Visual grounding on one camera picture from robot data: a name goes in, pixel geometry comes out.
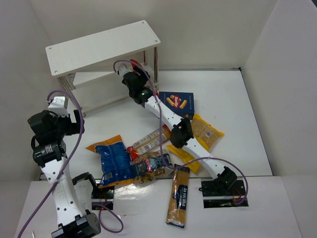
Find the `white two-tier shelf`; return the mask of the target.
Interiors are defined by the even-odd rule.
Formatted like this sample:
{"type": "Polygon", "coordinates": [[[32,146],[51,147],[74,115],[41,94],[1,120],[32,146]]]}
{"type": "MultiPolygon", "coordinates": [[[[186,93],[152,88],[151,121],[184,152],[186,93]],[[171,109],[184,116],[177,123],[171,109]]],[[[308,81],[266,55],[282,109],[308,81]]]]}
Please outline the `white two-tier shelf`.
{"type": "Polygon", "coordinates": [[[84,115],[128,97],[128,88],[115,70],[134,59],[158,86],[160,39],[141,20],[46,47],[53,77],[72,93],[84,115]]]}

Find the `blue orange pasta bag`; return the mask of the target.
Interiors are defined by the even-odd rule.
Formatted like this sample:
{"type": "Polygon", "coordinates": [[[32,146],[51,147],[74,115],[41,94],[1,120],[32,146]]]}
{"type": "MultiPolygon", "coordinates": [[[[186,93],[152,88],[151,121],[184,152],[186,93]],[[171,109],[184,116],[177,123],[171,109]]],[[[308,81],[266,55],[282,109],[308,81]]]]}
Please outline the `blue orange pasta bag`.
{"type": "Polygon", "coordinates": [[[103,176],[99,188],[133,183],[131,158],[120,135],[91,144],[86,149],[101,157],[103,176]]]}

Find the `clear blue fusilli bag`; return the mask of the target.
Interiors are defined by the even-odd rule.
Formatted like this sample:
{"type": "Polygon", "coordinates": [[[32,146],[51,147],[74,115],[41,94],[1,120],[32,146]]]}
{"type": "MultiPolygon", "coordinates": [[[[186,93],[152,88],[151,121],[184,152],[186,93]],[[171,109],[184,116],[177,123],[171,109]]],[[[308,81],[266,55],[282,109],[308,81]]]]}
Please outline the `clear blue fusilli bag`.
{"type": "Polygon", "coordinates": [[[148,152],[131,162],[135,184],[150,183],[158,177],[169,175],[173,171],[169,151],[167,149],[162,151],[162,156],[160,151],[148,152]]]}

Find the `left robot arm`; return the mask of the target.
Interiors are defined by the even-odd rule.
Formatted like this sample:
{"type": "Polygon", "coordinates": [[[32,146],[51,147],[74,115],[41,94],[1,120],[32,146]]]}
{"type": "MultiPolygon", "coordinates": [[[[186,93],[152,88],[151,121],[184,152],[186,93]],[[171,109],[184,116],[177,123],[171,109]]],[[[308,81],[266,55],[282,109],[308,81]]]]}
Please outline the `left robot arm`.
{"type": "Polygon", "coordinates": [[[31,140],[33,159],[45,174],[51,185],[49,193],[53,196],[57,213],[57,230],[53,238],[92,238],[101,232],[101,226],[92,212],[91,194],[96,187],[93,176],[83,173],[71,178],[70,156],[66,154],[64,136],[84,132],[84,120],[78,110],[72,122],[64,111],[61,115],[44,110],[28,119],[34,132],[31,140]]]}

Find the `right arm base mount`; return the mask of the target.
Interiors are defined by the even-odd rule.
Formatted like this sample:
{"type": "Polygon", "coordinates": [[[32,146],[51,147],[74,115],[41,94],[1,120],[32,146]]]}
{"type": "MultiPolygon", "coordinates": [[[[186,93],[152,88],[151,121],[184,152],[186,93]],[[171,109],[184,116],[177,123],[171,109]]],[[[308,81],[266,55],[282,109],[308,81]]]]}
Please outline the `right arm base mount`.
{"type": "Polygon", "coordinates": [[[247,198],[241,204],[235,204],[243,200],[246,194],[244,181],[238,179],[228,192],[216,191],[213,180],[201,180],[201,187],[198,188],[203,196],[203,206],[207,208],[229,208],[248,207],[247,198]]]}

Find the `yellow macaroni bag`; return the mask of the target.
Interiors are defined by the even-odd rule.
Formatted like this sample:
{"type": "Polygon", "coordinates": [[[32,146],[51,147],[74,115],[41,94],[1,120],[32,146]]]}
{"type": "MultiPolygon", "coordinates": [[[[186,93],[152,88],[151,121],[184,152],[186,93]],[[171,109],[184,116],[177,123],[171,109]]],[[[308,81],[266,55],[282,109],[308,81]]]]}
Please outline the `yellow macaroni bag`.
{"type": "MultiPolygon", "coordinates": [[[[211,148],[217,143],[217,141],[224,136],[224,133],[218,131],[208,122],[203,120],[198,114],[194,114],[191,122],[194,138],[200,144],[199,154],[193,155],[183,148],[176,148],[173,145],[167,145],[167,149],[183,160],[184,163],[193,161],[196,158],[208,157],[210,155],[211,148]]],[[[200,166],[208,171],[211,177],[215,177],[217,174],[222,173],[223,165],[220,162],[204,159],[198,162],[193,162],[188,165],[190,170],[197,173],[200,166]]]]}

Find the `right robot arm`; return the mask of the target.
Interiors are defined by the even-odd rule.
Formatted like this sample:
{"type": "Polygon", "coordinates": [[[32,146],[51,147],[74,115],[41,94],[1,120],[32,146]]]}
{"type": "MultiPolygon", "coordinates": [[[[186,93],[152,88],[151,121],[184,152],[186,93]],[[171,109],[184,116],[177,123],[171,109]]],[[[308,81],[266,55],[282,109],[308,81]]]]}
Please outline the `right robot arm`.
{"type": "Polygon", "coordinates": [[[211,175],[215,190],[219,193],[229,193],[229,190],[237,180],[234,171],[225,166],[223,159],[212,157],[210,153],[194,137],[190,120],[183,118],[169,109],[152,91],[145,85],[149,82],[146,73],[139,74],[129,69],[118,70],[122,77],[122,83],[127,86],[129,96],[146,110],[159,117],[160,123],[164,123],[171,131],[170,142],[178,149],[183,149],[194,157],[211,175]]]}

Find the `blue Barilla rigatoni box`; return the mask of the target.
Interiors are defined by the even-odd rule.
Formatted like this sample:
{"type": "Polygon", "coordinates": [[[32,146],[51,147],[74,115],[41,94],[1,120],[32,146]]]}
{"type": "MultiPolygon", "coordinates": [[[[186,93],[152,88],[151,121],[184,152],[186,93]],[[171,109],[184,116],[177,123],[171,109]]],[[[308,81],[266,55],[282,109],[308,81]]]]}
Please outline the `blue Barilla rigatoni box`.
{"type": "Polygon", "coordinates": [[[195,114],[194,94],[189,92],[159,92],[159,99],[174,113],[192,120],[195,114]]]}

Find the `red clear spaghetti bag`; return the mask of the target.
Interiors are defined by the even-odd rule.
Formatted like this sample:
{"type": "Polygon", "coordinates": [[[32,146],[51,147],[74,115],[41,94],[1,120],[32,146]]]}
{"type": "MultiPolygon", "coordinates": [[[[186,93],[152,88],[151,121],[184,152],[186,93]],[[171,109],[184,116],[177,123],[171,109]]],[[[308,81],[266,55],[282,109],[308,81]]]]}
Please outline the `red clear spaghetti bag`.
{"type": "Polygon", "coordinates": [[[161,128],[161,135],[159,129],[151,132],[141,140],[135,142],[132,146],[127,147],[127,152],[130,155],[131,161],[136,160],[141,155],[151,151],[158,147],[161,143],[164,143],[170,138],[170,130],[166,125],[161,128]]]}

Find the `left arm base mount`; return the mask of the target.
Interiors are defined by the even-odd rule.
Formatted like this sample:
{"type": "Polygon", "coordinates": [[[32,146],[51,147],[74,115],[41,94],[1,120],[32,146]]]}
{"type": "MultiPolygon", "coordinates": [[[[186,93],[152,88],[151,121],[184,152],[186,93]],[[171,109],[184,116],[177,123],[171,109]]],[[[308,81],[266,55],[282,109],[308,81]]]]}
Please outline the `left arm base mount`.
{"type": "Polygon", "coordinates": [[[97,188],[91,194],[92,209],[104,210],[104,208],[96,206],[95,203],[102,204],[108,209],[113,210],[114,186],[97,188]]]}

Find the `La Sicilia spaghetti bag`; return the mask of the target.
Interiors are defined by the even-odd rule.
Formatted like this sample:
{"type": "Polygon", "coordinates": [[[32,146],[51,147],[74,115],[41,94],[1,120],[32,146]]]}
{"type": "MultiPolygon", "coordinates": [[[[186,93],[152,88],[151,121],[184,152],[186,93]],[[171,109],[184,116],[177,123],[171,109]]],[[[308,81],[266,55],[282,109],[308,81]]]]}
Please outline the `La Sicilia spaghetti bag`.
{"type": "Polygon", "coordinates": [[[168,225],[185,228],[186,209],[189,184],[188,167],[174,170],[170,200],[165,223],[168,225]]]}

